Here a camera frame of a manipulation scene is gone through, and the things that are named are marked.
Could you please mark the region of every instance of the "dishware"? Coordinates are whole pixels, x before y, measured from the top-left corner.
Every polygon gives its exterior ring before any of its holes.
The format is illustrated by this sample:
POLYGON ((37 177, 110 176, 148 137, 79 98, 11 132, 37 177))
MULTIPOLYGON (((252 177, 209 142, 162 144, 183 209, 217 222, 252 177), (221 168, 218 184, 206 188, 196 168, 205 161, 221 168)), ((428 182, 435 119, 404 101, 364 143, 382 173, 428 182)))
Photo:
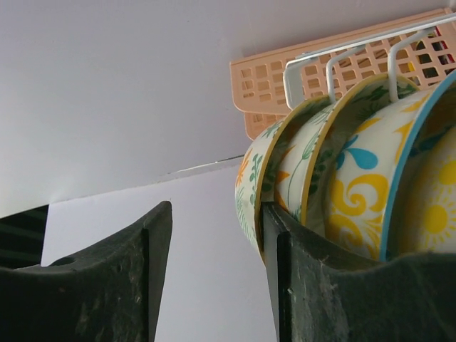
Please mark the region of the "dishware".
POLYGON ((284 119, 269 126, 250 145, 242 160, 235 184, 236 211, 241 228, 252 246, 262 256, 259 229, 261 199, 270 199, 275 180, 276 160, 300 125, 330 103, 319 96, 302 103, 284 119))
MULTIPOLYGON (((398 78, 401 97, 417 90, 407 78, 398 78)), ((274 199, 294 219, 324 235, 320 188, 326 171, 346 139, 365 119, 390 103, 388 75, 361 81, 341 99, 301 126, 283 154, 274 199)))
POLYGON ((441 83, 392 103, 354 132, 337 157, 328 186, 328 239, 365 257, 386 260, 390 218, 405 164, 413 146, 454 124, 455 79, 452 72, 441 83), (447 114, 431 115, 433 120, 423 128, 431 112, 447 114))
POLYGON ((410 186, 398 253, 456 252, 456 126, 429 152, 410 186))

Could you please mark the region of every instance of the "perforated plastic basket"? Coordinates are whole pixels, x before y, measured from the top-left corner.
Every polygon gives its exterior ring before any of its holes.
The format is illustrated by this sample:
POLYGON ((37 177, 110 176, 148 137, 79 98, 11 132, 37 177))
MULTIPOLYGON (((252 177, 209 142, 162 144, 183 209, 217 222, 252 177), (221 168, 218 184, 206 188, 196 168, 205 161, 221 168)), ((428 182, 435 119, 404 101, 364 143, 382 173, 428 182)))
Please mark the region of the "perforated plastic basket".
MULTIPOLYGON (((234 105, 244 112, 247 135, 254 139, 266 127, 289 113, 282 79, 286 62, 305 52, 327 48, 448 13, 452 13, 451 9, 429 11, 231 62, 233 101, 234 105)), ((387 53, 390 47, 412 34, 368 44, 365 50, 336 64, 333 69, 336 95, 343 95, 368 76, 386 72, 387 53)), ((334 53, 321 56, 314 64, 301 69, 303 92, 306 98, 327 93, 325 67, 326 62, 333 56, 335 56, 334 53)), ((427 88, 444 79, 451 70, 456 68, 455 59, 456 25, 450 23, 438 26, 433 34, 399 51, 397 64, 404 76, 415 81, 421 88, 427 88)))

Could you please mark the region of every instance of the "bowl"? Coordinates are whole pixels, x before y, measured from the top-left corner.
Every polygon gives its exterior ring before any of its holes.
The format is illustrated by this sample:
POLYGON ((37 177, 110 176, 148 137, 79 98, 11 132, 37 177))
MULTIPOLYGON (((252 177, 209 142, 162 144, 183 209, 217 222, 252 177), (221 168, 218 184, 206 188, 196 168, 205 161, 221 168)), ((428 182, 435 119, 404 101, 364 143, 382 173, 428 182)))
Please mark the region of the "bowl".
POLYGON ((410 186, 398 254, 456 252, 456 126, 429 152, 410 186))
POLYGON ((326 238, 362 256, 387 259, 390 218, 405 164, 412 147, 430 139, 418 133, 431 111, 451 115, 432 115, 429 128, 454 124, 455 76, 453 72, 441 83, 390 104, 356 129, 329 182, 326 238))
MULTIPOLYGON (((326 171, 346 138, 368 117, 390 103, 388 75, 372 76, 301 126, 282 155, 274 199, 294 219, 324 235, 323 196, 326 171)), ((418 88, 398 79, 401 97, 418 88)))
POLYGON ((330 103, 328 96, 312 98, 275 122, 250 145, 242 160, 235 183, 236 211, 239 223, 247 239, 263 257, 263 242, 259 228, 261 199, 271 197, 275 160, 280 159, 293 132, 315 113, 330 103))

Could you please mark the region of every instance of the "yellow sun pattern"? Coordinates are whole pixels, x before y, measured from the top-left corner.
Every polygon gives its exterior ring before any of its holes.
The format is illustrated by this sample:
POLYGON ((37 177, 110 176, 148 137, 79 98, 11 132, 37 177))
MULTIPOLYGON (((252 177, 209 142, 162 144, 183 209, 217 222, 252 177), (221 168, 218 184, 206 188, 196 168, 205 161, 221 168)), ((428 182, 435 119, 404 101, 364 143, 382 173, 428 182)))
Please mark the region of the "yellow sun pattern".
POLYGON ((430 151, 405 206, 399 252, 456 247, 456 127, 430 151))

